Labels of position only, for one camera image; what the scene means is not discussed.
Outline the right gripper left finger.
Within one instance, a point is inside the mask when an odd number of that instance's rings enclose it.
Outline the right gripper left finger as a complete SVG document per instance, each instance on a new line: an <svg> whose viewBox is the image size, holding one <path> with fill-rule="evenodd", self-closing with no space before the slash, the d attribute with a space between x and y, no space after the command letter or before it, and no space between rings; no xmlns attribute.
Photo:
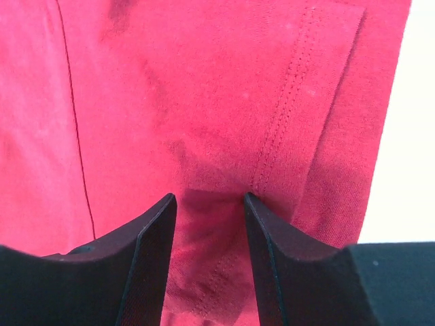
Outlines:
<svg viewBox="0 0 435 326"><path fill-rule="evenodd" d="M1 324L159 325L176 216L167 194L65 255L1 247Z"/></svg>

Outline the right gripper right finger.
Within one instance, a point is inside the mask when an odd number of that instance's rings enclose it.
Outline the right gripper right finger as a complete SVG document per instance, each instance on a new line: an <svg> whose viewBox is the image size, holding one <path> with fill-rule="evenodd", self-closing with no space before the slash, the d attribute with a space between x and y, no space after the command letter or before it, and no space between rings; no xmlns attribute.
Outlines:
<svg viewBox="0 0 435 326"><path fill-rule="evenodd" d="M261 325L433 325L434 243L337 249L253 194L245 225Z"/></svg>

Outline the dark red t-shirt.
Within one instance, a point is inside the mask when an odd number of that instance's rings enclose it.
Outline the dark red t-shirt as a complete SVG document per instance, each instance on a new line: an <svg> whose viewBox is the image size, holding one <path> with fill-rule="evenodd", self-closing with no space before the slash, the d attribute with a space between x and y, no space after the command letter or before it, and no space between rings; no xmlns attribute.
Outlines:
<svg viewBox="0 0 435 326"><path fill-rule="evenodd" d="M2 1L1 244L178 202L160 325L257 325L243 197L360 235L409 1Z"/></svg>

